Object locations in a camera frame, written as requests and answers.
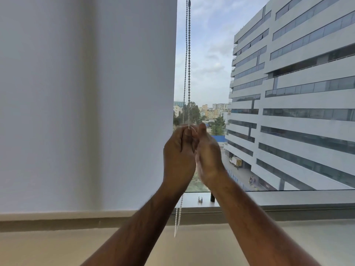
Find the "person's left hand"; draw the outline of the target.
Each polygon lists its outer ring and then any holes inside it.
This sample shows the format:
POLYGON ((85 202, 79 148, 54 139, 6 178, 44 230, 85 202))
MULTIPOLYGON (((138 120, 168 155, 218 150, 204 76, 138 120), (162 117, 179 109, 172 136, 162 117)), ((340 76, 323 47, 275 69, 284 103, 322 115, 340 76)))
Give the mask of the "person's left hand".
POLYGON ((177 128, 163 149, 164 180, 174 187, 186 187, 196 170, 195 152, 181 151, 177 128))

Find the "person's right hand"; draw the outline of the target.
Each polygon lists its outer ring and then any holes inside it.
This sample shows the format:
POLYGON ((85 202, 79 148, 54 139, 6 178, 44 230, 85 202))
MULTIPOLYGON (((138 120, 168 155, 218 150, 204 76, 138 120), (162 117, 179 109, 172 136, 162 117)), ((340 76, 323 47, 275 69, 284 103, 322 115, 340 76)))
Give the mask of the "person's right hand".
POLYGON ((195 159, 199 178, 210 191, 213 191, 227 173, 220 147, 209 133, 208 139, 199 139, 195 159))

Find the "person's right forearm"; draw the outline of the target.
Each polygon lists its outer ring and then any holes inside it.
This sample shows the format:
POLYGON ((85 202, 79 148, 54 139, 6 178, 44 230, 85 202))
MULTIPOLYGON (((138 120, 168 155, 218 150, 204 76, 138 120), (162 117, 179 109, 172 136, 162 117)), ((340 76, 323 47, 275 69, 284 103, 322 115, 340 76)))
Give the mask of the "person's right forearm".
POLYGON ((321 266, 228 174, 211 192, 250 266, 321 266))

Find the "person's left forearm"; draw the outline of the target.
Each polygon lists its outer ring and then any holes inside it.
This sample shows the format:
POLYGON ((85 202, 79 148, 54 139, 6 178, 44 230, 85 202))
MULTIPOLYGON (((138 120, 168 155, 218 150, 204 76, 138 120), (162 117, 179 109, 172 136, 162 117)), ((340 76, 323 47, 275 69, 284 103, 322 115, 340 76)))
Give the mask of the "person's left forearm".
POLYGON ((80 266, 144 266, 194 172, 165 176, 140 210, 80 266))

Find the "large grey office building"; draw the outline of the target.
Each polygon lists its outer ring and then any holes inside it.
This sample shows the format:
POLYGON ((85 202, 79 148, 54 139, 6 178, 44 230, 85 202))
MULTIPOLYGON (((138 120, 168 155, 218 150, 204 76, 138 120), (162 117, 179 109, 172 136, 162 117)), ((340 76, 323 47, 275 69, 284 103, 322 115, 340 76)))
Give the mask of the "large grey office building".
POLYGON ((234 45, 229 162, 257 190, 355 189, 355 0, 270 0, 234 45))

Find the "white roller blind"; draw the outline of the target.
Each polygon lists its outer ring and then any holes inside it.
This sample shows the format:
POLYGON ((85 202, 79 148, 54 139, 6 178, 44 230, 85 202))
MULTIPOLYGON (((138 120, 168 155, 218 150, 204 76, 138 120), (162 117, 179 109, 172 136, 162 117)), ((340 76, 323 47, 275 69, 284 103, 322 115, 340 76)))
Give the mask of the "white roller blind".
POLYGON ((139 209, 172 132, 177 0, 0 0, 0 216, 139 209))

